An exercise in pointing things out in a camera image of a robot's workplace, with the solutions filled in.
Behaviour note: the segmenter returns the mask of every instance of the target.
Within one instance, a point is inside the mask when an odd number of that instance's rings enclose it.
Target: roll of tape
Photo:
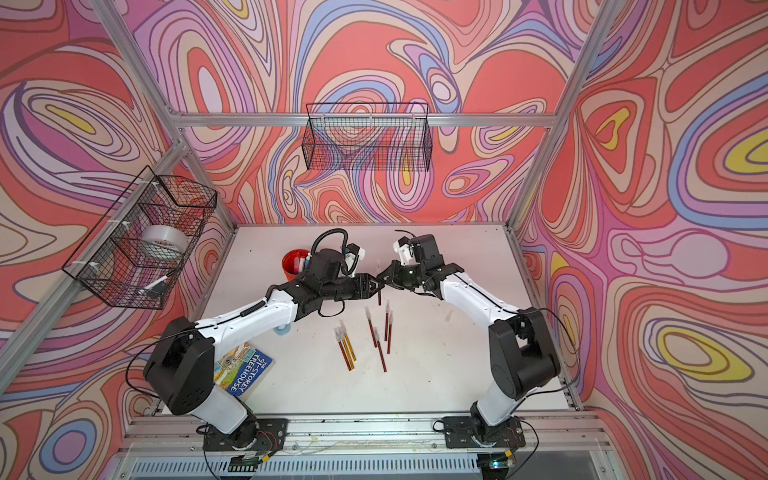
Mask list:
[[[168,225],[151,225],[145,228],[141,239],[146,242],[141,244],[144,254],[158,260],[178,259],[184,254],[189,242],[184,232]]]

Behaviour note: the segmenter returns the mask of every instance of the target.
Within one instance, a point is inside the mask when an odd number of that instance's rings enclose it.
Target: white table surface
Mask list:
[[[376,274],[396,258],[392,243],[404,233],[398,227],[344,227],[349,242],[366,250],[359,272]],[[414,234],[431,233],[446,263],[457,263],[488,291],[520,308],[531,306],[501,226],[446,225],[402,227]],[[309,249],[328,227],[241,227],[206,306],[204,317],[229,312],[264,296],[273,283],[283,283],[281,260],[289,250]],[[337,249],[342,236],[327,237],[320,248]],[[387,373],[366,320],[369,307],[374,326],[383,336],[389,302],[392,353]],[[327,301],[323,314],[339,311]],[[348,372],[333,327],[343,319],[357,356]],[[261,383],[247,393],[255,413],[391,413],[465,412],[493,381],[488,361],[488,330],[474,324],[455,307],[438,299],[393,288],[376,297],[346,302],[344,313],[321,318],[312,313],[291,326],[285,336],[273,331],[250,339],[275,359]],[[545,388],[560,387],[553,379]],[[531,397],[523,410],[567,409],[562,392]]]

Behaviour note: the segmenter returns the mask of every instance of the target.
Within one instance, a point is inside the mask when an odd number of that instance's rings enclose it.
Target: red cup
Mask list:
[[[309,256],[309,250],[291,250],[283,257],[283,273],[286,274],[288,281],[296,278],[299,273],[299,264]]]

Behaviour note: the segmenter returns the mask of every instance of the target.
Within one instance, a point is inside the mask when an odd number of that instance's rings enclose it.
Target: black mounting plate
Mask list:
[[[525,436],[522,425],[515,417],[507,420],[504,428],[498,429],[498,434],[490,439],[483,439],[482,444],[477,439],[478,433],[472,417],[443,417],[440,419],[445,430],[445,446],[449,449],[476,449],[509,447],[513,452],[525,447]]]
[[[251,445],[247,451],[267,453],[274,450],[275,440],[277,440],[277,450],[283,449],[283,444],[286,440],[286,427],[288,426],[288,419],[258,419],[259,430],[261,432],[256,435],[256,441]],[[231,445],[224,441],[226,435],[219,432],[216,429],[211,429],[208,435],[205,435],[204,447],[206,452],[239,452],[236,451]]]

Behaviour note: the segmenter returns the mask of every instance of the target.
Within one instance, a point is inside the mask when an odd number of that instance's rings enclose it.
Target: wall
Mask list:
[[[590,2],[132,3],[124,19],[171,106],[302,112],[313,101],[552,112]],[[428,174],[306,172],[300,128],[188,129],[240,223],[506,220],[543,129],[434,129]]]
[[[628,2],[515,225],[630,478],[768,477],[766,65],[765,2]]]
[[[3,2],[0,45],[4,342],[169,140],[87,0]],[[183,164],[176,173],[188,175]],[[0,397],[0,478],[97,478],[130,417],[148,406],[124,384],[129,357],[190,312],[222,248],[214,218],[162,312],[76,299]]]
[[[544,133],[460,127],[429,172],[307,171],[302,128],[195,127],[187,138],[237,223],[504,221]]]

